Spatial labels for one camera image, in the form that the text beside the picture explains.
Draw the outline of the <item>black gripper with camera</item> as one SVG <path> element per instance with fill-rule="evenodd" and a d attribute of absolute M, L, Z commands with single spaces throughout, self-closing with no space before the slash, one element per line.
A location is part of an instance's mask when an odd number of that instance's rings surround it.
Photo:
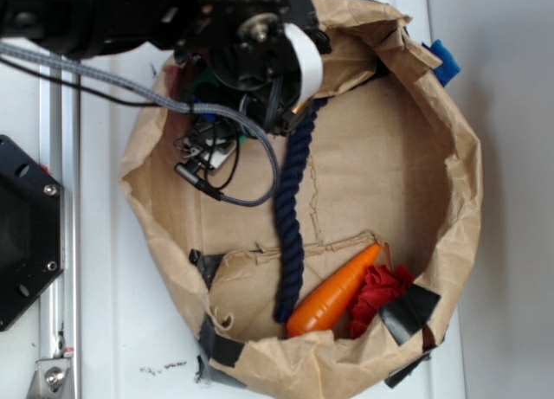
<path fill-rule="evenodd" d="M 180 100 L 192 106 L 212 104 L 194 104 L 190 91 L 191 82 L 210 68 L 223 85 L 244 94 L 239 110 L 231 109 L 251 122 L 214 114 L 232 119 L 250 138 L 260 131 L 295 132 L 322 84 L 321 57 L 332 50 L 312 0 L 178 1 L 175 59 L 195 69 Z M 175 170 L 192 185 L 207 187 L 208 174 L 238 154 L 240 139 L 207 145 L 196 118 L 182 140 L 184 160 Z"/>

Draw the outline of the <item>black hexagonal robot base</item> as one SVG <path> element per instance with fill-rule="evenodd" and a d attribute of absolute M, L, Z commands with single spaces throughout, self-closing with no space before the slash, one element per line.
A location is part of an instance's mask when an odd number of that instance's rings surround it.
<path fill-rule="evenodd" d="M 63 188 L 10 137 L 1 136 L 1 330 L 61 273 Z"/>

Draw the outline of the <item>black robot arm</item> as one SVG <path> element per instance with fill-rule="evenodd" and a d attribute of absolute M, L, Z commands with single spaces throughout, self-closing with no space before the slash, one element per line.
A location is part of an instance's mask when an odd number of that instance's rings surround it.
<path fill-rule="evenodd" d="M 93 71 L 84 60 L 146 43 L 201 69 L 181 101 Z M 66 70 L 123 87 L 142 106 L 195 116 L 177 173 L 198 189 L 243 138 L 304 127 L 331 50 L 312 0 L 1 0 L 1 60 Z"/>

